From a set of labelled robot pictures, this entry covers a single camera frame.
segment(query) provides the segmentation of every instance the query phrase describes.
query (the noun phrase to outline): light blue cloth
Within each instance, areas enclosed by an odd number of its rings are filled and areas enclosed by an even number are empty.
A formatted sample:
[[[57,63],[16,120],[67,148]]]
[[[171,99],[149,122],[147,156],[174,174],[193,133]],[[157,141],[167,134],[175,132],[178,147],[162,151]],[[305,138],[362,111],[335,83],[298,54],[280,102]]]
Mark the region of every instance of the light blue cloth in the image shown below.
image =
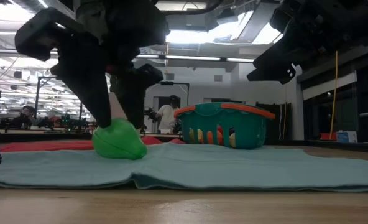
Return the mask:
[[[134,181],[139,189],[368,191],[368,161],[320,158],[299,149],[234,150],[162,144],[140,160],[105,159],[94,151],[8,152],[0,186],[105,188]]]

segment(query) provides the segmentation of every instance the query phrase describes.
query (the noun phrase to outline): green plastic toy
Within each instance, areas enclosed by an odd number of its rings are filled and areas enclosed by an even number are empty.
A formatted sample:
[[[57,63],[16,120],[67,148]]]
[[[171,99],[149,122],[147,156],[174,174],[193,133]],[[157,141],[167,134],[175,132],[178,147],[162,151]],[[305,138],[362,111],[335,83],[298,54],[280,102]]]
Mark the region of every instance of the green plastic toy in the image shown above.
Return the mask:
[[[123,118],[114,118],[109,127],[98,128],[93,146],[100,156],[110,159],[141,159],[147,154],[136,129]]]

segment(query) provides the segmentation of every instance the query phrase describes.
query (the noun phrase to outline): person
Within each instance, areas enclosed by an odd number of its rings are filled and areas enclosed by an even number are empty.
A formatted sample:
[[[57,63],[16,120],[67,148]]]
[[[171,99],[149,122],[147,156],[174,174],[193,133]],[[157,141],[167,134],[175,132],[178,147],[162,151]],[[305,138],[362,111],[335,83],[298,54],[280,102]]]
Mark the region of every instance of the person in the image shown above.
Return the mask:
[[[32,106],[24,106],[20,116],[13,119],[12,125],[19,129],[29,129],[29,127],[35,125],[34,113],[35,108]]]
[[[178,97],[175,95],[170,96],[170,104],[163,105],[157,112],[156,118],[160,121],[159,128],[161,132],[169,130],[173,131],[172,122],[175,121],[174,111],[178,109]]]

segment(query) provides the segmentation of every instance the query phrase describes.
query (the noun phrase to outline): plastic basket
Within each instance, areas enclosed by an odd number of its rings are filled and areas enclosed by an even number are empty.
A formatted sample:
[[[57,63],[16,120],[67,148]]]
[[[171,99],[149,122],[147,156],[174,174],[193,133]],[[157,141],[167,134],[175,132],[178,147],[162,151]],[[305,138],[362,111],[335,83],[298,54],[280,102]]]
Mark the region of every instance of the plastic basket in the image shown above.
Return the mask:
[[[266,122],[275,115],[240,103],[202,103],[176,110],[175,118],[181,120],[183,140],[189,144],[253,149],[264,144]]]

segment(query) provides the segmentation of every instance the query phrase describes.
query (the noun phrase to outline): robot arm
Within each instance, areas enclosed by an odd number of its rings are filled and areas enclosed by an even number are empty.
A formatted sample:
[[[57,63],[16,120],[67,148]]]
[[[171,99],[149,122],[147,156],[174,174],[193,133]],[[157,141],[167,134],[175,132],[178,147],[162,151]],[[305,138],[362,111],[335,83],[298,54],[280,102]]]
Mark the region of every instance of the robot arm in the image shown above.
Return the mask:
[[[53,8],[44,9],[16,34],[21,54],[48,60],[58,49],[51,72],[86,105],[102,128],[111,124],[105,73],[116,76],[115,93],[129,121],[140,128],[146,88],[163,79],[162,72],[132,59],[139,48],[164,44],[169,33],[165,16],[148,0],[73,1],[76,21]]]
[[[249,81],[289,82],[335,51],[368,46],[368,0],[284,0],[270,25],[283,37],[255,59]]]

